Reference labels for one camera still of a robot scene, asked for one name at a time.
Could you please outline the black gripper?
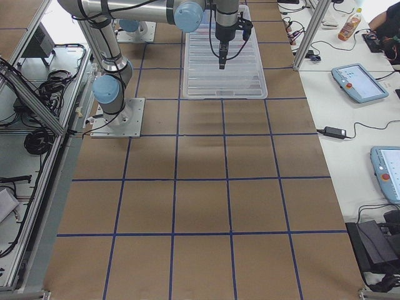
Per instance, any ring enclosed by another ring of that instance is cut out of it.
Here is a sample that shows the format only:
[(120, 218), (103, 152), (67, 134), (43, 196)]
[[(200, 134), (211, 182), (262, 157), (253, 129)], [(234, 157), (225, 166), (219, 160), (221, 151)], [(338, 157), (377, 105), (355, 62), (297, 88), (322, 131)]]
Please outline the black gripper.
[(243, 18), (243, 12), (235, 10), (224, 12), (215, 10), (216, 32), (215, 36), (219, 43), (219, 68), (225, 69), (228, 57), (228, 42), (236, 36), (236, 31), (242, 31), (242, 39), (248, 41), (253, 29), (252, 21)]

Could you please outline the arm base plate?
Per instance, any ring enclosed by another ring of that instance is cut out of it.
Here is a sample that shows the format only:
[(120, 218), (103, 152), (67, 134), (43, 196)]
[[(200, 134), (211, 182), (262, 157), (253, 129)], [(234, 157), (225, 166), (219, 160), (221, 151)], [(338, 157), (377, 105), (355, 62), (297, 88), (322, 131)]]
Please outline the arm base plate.
[(145, 99), (129, 98), (125, 100), (125, 108), (114, 119), (114, 116), (103, 116), (103, 109), (98, 104), (97, 114), (101, 117), (92, 122), (92, 138), (139, 138), (143, 123)]
[(153, 43), (156, 23), (149, 21), (118, 20), (119, 29), (116, 31), (119, 43)]

